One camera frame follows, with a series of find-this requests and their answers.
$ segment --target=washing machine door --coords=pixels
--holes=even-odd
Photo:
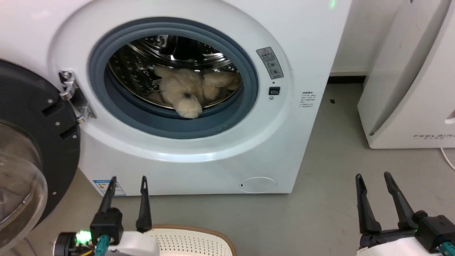
[[[0,255],[46,218],[73,180],[75,112],[35,73],[0,61]]]

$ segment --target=white robot part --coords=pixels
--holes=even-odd
[[[436,256],[440,253],[429,253],[414,238],[407,237],[397,241],[362,248],[357,251],[357,256]]]
[[[137,231],[125,231],[120,243],[109,246],[106,256],[159,256],[160,246],[154,236]]]

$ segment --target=sticker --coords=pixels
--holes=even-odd
[[[284,77],[280,63],[271,47],[257,49],[256,52],[259,54],[259,57],[261,57],[262,62],[267,68],[270,79],[273,80]]]
[[[93,180],[93,183],[95,183],[95,186],[98,187],[98,189],[101,191],[101,193],[103,193],[103,195],[106,193],[107,187],[109,187],[110,182],[111,182],[111,180],[109,180],[109,179],[94,179]],[[126,195],[125,192],[123,191],[123,189],[117,182],[117,184],[115,186],[115,196],[124,196],[124,195]]]
[[[313,92],[303,92],[300,98],[300,105],[301,108],[312,108],[314,106],[314,102],[316,101],[316,94]]]

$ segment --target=laundry basket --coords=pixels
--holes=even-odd
[[[229,238],[213,230],[159,224],[146,234],[158,239],[160,256],[237,256]]]

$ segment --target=green led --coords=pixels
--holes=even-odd
[[[79,231],[76,234],[76,241],[80,244],[86,244],[88,241],[91,240],[91,233],[90,231]]]
[[[333,10],[337,5],[337,0],[330,0],[330,9]]]

